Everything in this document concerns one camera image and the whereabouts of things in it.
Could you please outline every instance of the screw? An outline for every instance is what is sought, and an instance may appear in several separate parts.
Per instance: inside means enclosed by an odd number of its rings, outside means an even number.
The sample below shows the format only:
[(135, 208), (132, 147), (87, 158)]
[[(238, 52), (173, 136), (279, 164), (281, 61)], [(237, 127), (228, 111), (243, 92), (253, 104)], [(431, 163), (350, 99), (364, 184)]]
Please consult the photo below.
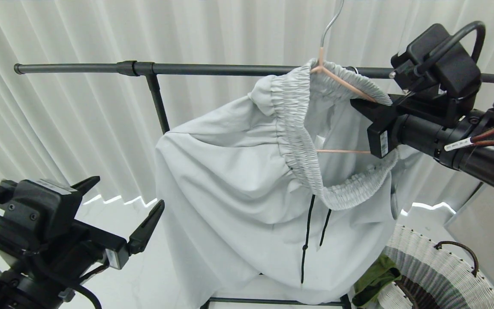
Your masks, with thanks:
[(470, 117), (470, 118), (468, 119), (468, 122), (469, 122), (470, 124), (478, 124), (478, 123), (480, 122), (480, 119), (479, 119), (478, 117)]

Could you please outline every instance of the green cloth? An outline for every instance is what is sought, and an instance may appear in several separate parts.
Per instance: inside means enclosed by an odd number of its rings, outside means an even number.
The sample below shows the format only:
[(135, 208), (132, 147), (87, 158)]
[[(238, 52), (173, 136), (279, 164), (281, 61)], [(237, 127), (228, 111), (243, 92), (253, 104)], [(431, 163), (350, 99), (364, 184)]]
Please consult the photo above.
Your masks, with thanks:
[(355, 282), (355, 296), (352, 303), (365, 308), (368, 303), (376, 302), (380, 291), (401, 277), (400, 271), (388, 256), (381, 254), (369, 269)]

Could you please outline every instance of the curtain fold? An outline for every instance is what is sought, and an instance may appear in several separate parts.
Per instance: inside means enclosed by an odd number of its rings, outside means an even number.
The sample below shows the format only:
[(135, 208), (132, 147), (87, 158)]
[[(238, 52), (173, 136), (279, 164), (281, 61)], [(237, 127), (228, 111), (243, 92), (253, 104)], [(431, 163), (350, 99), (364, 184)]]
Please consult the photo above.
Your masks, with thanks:
[[(302, 65), (317, 56), (340, 0), (0, 1), (0, 179), (53, 178), (72, 184), (99, 175), (100, 194), (156, 198), (154, 146), (161, 130), (144, 78), (118, 74), (28, 74), (15, 63)], [(494, 0), (346, 0), (328, 33), (326, 58), (389, 67), (390, 57), (433, 23), (449, 32), (487, 25), (479, 61), (494, 73)], [(470, 50), (475, 35), (462, 41)], [(257, 78), (160, 76), (171, 127), (244, 96)], [(398, 93), (389, 80), (376, 80)], [(478, 108), (494, 100), (485, 85)], [(419, 202), (464, 203), (477, 181), (427, 160)]]

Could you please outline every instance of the floor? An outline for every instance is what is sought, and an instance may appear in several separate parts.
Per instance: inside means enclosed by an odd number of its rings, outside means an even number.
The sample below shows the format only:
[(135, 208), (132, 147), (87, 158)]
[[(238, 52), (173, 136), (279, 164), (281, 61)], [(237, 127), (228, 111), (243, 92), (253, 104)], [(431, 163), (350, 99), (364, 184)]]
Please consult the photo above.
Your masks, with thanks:
[[(130, 205), (124, 205), (121, 201), (104, 204), (99, 200), (82, 206), (77, 217), (81, 221), (127, 239), (148, 213), (149, 209), (144, 207), (141, 200)], [(420, 231), (433, 240), (451, 240), (451, 235), (443, 228), (443, 223), (451, 218), (451, 215), (446, 207), (434, 210), (413, 207), (409, 213), (400, 216), (399, 223)], [(470, 260), (461, 249), (451, 248), (451, 251), (461, 258), (466, 258), (467, 261)], [(6, 268), (1, 258), (0, 268)], [(109, 269), (95, 276), (86, 283), (86, 287), (98, 296), (104, 309), (184, 308), (162, 226), (156, 228), (145, 253), (132, 256), (123, 270)], [(283, 299), (283, 295), (280, 295), (272, 286), (272, 282), (264, 276), (253, 280), (241, 291), (221, 291), (217, 296)], [(72, 303), (64, 304), (62, 308), (90, 309), (92, 305), (82, 295), (77, 295)], [(313, 309), (314, 307), (215, 303), (210, 308)]]

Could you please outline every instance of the striped woven basket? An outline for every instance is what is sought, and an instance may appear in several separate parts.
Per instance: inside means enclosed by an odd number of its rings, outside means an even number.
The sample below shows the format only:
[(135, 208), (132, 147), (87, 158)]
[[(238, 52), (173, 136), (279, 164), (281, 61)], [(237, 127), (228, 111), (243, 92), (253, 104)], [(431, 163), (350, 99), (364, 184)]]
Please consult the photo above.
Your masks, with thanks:
[[(467, 250), (474, 259), (474, 267), (443, 250), (441, 247), (445, 244)], [(436, 244), (411, 229), (396, 225), (383, 253), (396, 263), (403, 275), (379, 294), (379, 303), (384, 309), (494, 309), (494, 291), (478, 273), (478, 260), (466, 246), (453, 241)]]

